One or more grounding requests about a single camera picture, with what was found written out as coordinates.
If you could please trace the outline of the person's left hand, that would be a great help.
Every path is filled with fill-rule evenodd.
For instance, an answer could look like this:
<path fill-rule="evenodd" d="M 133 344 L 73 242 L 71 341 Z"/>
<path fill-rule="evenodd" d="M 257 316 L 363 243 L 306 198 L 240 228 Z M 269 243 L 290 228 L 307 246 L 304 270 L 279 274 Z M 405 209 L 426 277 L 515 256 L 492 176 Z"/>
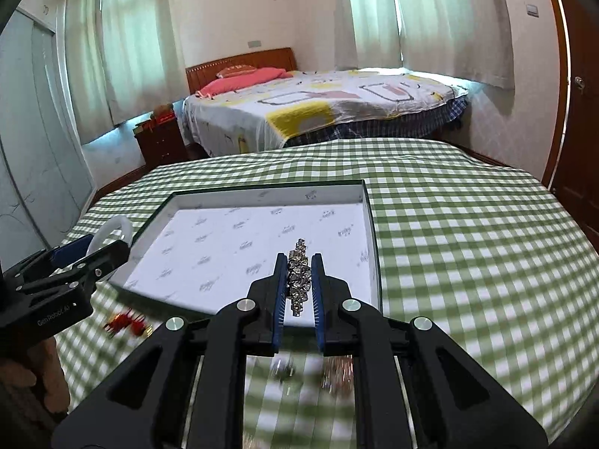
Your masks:
<path fill-rule="evenodd" d="M 1 381 L 17 388 L 35 387 L 42 382 L 45 408 L 51 413 L 67 412 L 70 392 L 54 337 L 43 340 L 16 359 L 1 359 Z"/>

